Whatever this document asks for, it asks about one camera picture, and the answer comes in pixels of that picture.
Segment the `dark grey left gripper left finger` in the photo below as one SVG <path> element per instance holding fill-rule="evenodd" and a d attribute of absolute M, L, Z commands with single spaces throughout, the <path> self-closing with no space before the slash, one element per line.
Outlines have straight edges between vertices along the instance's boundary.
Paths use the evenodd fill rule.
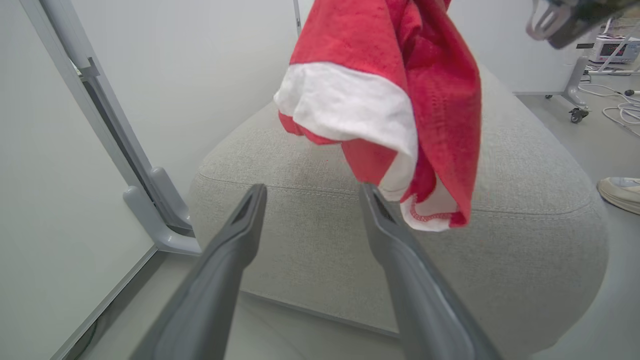
<path fill-rule="evenodd" d="M 258 250 L 268 192 L 254 184 L 131 353 L 132 360 L 226 357 L 244 270 Z"/>

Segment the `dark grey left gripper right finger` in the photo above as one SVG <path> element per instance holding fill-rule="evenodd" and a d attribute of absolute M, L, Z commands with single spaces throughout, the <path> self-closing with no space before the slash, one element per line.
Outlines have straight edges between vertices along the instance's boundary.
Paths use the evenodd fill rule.
<path fill-rule="evenodd" d="M 384 269 L 407 360 L 498 360 L 501 355 L 374 184 L 359 187 L 366 237 Z"/>

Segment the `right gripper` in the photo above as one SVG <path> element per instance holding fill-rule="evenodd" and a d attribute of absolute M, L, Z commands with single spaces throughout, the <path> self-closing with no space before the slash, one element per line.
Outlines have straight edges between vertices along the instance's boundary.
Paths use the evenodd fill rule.
<path fill-rule="evenodd" d="M 533 0 L 525 29 L 531 39 L 562 49 L 639 3 L 638 0 Z"/>

